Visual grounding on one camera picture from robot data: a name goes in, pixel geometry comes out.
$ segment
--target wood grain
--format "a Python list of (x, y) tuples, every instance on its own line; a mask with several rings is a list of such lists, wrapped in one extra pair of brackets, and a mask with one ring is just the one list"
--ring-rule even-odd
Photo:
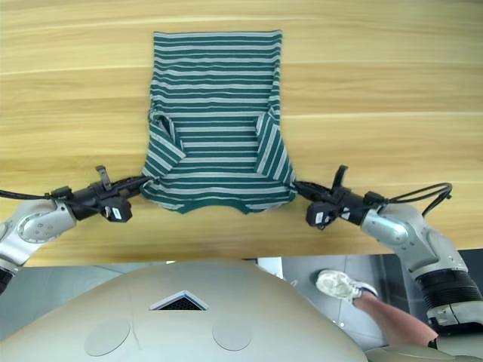
[[(483, 247), (483, 3), (447, 0), (1, 0), (0, 186), (85, 187), (140, 172), (152, 32), (284, 31), (282, 132), (298, 179), (387, 196), (441, 181), (429, 221)], [(79, 223), (29, 265), (385, 253), (356, 227), (304, 221), (307, 201), (256, 215), (186, 215), (133, 200), (133, 219)], [(0, 200), (0, 219), (17, 202)]]

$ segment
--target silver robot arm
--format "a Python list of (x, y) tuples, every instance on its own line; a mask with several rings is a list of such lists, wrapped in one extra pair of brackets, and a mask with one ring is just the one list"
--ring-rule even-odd
[(132, 217), (127, 199), (138, 195), (151, 178), (136, 176), (111, 183), (104, 166), (96, 169), (101, 181), (76, 192), (67, 186), (45, 196), (0, 190), (0, 197), (30, 199), (10, 219), (0, 222), (0, 294), (40, 247), (72, 229), (77, 220), (98, 213), (111, 222), (127, 222)]
[(422, 290), (429, 322), (437, 332), (481, 329), (483, 298), (465, 262), (418, 210), (407, 204), (369, 210), (361, 230), (398, 255)]
[[(360, 196), (342, 186), (346, 169), (340, 167), (330, 189), (295, 182), (297, 191), (313, 201), (307, 209), (306, 221), (324, 229), (340, 217), (359, 225), (364, 233), (393, 250), (423, 292), (429, 323), (440, 334), (436, 347), (452, 354), (483, 357), (483, 346), (475, 342), (483, 340), (481, 292), (455, 246), (423, 217), (450, 197), (451, 185), (438, 184), (392, 199), (374, 192)], [(414, 197), (421, 192), (428, 193)], [(436, 199), (423, 214), (406, 204), (428, 196)]]
[(75, 224), (70, 207), (57, 200), (24, 201), (0, 223), (0, 294), (39, 248)]

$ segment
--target shirt sleeve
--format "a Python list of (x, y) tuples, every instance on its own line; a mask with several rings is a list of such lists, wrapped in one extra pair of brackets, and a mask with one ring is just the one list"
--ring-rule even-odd
[(143, 174), (153, 177), (166, 176), (186, 157), (183, 144), (174, 133), (172, 121), (167, 117), (149, 114), (149, 145)]
[(256, 131), (258, 140), (256, 172), (290, 186), (295, 180), (295, 173), (273, 109), (260, 115), (257, 119)]

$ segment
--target sneaker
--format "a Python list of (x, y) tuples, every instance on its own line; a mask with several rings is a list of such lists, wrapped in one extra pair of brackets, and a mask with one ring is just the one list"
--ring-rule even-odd
[(354, 303), (354, 299), (359, 298), (365, 290), (377, 296), (377, 291), (372, 285), (355, 281), (346, 273), (333, 269), (324, 269), (318, 273), (315, 285), (328, 296), (351, 303)]

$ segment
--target striped shirt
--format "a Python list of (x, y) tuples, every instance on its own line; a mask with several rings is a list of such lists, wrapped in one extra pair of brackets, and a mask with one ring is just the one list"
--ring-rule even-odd
[(292, 201), (280, 133), (281, 31), (154, 34), (149, 146), (142, 188), (180, 213), (244, 213)]

